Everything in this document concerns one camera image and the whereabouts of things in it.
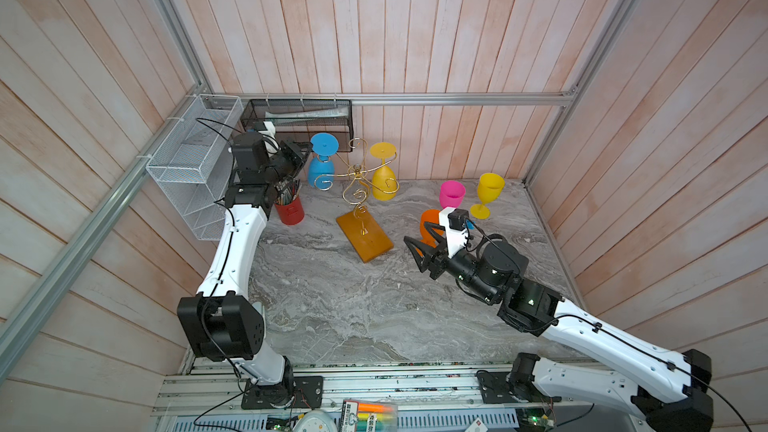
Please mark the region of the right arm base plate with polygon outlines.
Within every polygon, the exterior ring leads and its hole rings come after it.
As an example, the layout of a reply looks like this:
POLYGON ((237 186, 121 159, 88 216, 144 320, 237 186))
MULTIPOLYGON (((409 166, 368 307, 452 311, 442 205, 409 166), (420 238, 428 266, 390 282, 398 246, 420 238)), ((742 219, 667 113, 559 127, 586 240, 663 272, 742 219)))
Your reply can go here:
POLYGON ((547 396, 533 383, 534 376, 522 372, 490 372, 484 369, 475 373, 485 404, 504 403, 558 403, 561 396, 547 396))

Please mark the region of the orange wine glass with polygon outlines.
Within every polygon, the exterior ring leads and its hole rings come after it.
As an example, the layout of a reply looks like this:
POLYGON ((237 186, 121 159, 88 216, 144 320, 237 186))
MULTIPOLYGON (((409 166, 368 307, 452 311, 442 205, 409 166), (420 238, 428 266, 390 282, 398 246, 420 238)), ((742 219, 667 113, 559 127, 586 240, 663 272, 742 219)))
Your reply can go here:
POLYGON ((427 222, 438 224, 439 213, 440 213, 439 210, 429 209, 421 215, 421 219, 420 219, 421 241, 432 247, 435 247, 437 245, 437 242, 435 241, 434 237, 430 234, 430 232, 427 230, 427 228, 425 227, 425 224, 427 222))

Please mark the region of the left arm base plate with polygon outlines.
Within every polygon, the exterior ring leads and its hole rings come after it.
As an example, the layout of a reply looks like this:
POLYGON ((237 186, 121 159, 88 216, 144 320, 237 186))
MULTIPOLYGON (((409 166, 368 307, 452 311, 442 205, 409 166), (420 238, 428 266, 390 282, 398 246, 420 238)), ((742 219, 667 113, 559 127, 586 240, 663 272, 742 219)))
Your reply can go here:
POLYGON ((284 379, 275 385, 248 382, 241 401, 243 410, 316 409, 322 404, 323 377, 305 376, 284 379))

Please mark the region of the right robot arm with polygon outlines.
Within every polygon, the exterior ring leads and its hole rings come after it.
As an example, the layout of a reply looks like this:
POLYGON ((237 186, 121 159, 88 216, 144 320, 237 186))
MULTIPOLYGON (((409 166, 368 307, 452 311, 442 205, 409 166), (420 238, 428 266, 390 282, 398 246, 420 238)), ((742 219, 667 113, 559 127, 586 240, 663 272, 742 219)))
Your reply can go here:
POLYGON ((498 308, 498 317, 521 333, 570 347, 603 369, 558 364, 520 353, 503 388, 490 393, 518 402, 575 399, 610 407, 644 421, 654 431, 708 431, 714 423, 711 359, 655 346, 586 312, 554 289, 528 279, 525 256, 499 234, 483 234, 475 246, 455 216, 447 225, 427 223, 434 244, 407 237, 418 269, 432 279, 444 274, 471 298, 498 308))

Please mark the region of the blue wine glass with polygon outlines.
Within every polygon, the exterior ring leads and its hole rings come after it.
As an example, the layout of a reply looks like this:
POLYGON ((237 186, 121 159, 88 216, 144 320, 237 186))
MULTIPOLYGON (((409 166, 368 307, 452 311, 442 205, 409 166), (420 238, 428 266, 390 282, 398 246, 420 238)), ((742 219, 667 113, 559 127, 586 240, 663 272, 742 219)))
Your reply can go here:
POLYGON ((329 190, 335 177, 335 166, 331 158, 338 152, 339 142, 327 132, 313 135, 310 142, 315 156, 309 165, 308 182, 319 190, 329 190))

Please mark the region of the dark yellow wine glass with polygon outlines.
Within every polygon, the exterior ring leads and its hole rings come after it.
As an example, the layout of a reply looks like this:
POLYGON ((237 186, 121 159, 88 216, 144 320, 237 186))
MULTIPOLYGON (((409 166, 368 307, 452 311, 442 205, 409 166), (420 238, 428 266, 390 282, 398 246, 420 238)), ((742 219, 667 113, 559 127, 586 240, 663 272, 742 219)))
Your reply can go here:
POLYGON ((372 178, 373 196, 379 201, 391 200, 399 190, 396 175, 390 167, 390 163, 397 158, 397 149, 392 143, 379 142, 371 147, 370 153, 381 161, 372 178))

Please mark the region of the light yellow wine glass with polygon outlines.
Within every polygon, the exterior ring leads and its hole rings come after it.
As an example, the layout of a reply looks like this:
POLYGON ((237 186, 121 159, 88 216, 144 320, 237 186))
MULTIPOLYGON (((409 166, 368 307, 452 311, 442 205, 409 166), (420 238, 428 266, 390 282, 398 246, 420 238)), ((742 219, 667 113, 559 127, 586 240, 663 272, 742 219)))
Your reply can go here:
POLYGON ((480 203, 471 206, 470 214, 479 220, 488 219, 490 217, 488 204, 500 196, 504 187, 505 179, 501 175, 492 172, 482 174, 477 187, 480 203))

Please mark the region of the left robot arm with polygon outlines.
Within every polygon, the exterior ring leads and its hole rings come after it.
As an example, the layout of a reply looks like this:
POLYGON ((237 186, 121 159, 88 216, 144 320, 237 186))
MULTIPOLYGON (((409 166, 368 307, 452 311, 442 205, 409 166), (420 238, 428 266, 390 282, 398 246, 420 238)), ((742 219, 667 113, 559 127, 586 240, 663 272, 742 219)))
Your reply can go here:
POLYGON ((247 293, 271 210, 298 178, 311 144, 246 132, 233 139, 231 153, 227 188, 215 202, 225 209, 221 240, 197 292, 180 299, 177 317, 195 357, 225 361, 253 386, 291 393, 290 361, 267 343, 265 318, 247 293))

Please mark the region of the pink wine glass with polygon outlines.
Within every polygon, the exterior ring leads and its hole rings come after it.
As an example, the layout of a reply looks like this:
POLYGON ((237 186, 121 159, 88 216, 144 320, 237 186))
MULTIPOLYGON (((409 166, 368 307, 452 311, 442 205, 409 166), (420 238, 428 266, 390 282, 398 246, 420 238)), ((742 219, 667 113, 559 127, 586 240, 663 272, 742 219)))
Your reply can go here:
POLYGON ((439 203, 442 209, 447 207, 460 208, 466 195, 465 186, 456 180, 447 180, 441 184, 439 203))

